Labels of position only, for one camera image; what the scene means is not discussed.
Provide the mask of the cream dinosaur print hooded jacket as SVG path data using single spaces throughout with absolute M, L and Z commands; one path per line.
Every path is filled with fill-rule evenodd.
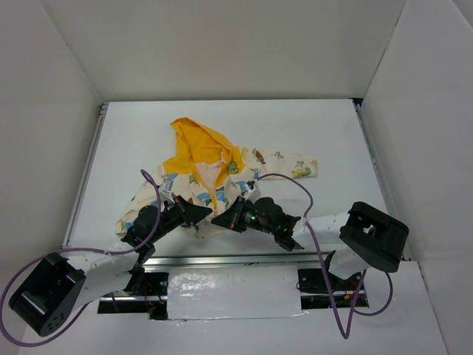
M 193 231 L 196 238 L 219 234 L 220 228 L 211 225 L 211 218 L 229 210 L 237 198 L 242 197 L 246 181 L 262 175 L 272 180 L 283 175 L 294 179 L 317 175 L 316 159 L 302 153 L 238 147 L 223 134 L 190 118 L 178 118 L 171 127 L 176 134 L 176 155 L 156 166 L 152 177 L 159 187 L 165 179 L 173 180 L 173 197 L 181 196 L 189 203 L 212 209 L 212 213 L 198 223 L 204 230 Z M 139 210 L 158 200 L 164 199 L 145 182 L 116 222 L 116 235 L 124 236 Z

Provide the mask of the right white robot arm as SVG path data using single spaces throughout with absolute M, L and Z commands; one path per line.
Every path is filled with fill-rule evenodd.
M 329 289 L 340 288 L 367 268 L 397 272 L 409 235 L 404 223 L 362 201 L 354 202 L 346 212 L 311 220 L 284 213 L 270 197 L 254 202 L 240 197 L 211 222 L 239 233 L 253 229 L 269 234 L 285 251 L 344 244 L 324 262 L 321 280 Z

